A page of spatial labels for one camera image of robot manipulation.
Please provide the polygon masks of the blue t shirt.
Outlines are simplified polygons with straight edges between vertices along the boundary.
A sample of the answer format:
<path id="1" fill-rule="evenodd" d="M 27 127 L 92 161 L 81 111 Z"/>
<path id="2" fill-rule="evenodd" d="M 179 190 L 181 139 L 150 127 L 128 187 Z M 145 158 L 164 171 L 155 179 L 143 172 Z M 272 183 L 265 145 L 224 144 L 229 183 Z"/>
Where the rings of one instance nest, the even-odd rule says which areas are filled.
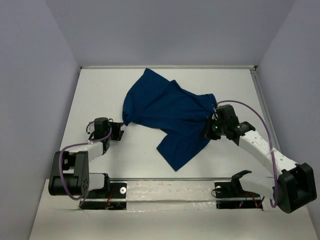
<path id="1" fill-rule="evenodd" d="M 196 95 L 146 68 L 125 96 L 122 119 L 166 133 L 157 150 L 178 171 L 209 143 L 202 132 L 216 103 L 212 93 Z"/>

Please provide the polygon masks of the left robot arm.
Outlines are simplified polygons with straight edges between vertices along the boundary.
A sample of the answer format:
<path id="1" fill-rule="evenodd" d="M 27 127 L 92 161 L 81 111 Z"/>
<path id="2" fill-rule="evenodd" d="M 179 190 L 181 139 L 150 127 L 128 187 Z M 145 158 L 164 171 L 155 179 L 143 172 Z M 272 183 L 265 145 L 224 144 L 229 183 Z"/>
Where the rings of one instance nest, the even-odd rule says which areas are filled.
<path id="1" fill-rule="evenodd" d="M 63 147 L 54 154 L 48 192 L 51 196 L 69 196 L 72 200 L 105 198 L 112 191 L 107 173 L 91 173 L 89 163 L 103 156 L 110 141 L 120 141 L 123 122 L 99 117 L 86 126 L 88 139 Z"/>

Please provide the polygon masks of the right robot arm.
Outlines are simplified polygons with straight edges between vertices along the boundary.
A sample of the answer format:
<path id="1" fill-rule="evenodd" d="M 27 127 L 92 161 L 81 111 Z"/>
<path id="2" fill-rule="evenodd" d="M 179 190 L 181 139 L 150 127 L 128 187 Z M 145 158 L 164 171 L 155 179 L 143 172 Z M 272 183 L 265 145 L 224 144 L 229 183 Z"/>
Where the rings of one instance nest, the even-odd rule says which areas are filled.
<path id="1" fill-rule="evenodd" d="M 255 193 L 269 199 L 273 208 L 279 207 L 287 214 L 317 199 L 314 171 L 309 164 L 298 164 L 283 155 L 274 148 L 272 140 L 265 140 L 253 125 L 240 122 L 232 105 L 216 104 L 213 109 L 203 136 L 215 141 L 227 138 L 252 155 L 272 175 L 262 177 L 251 170 L 242 170 L 229 182 L 215 184 L 216 198 L 237 198 L 245 193 Z"/>

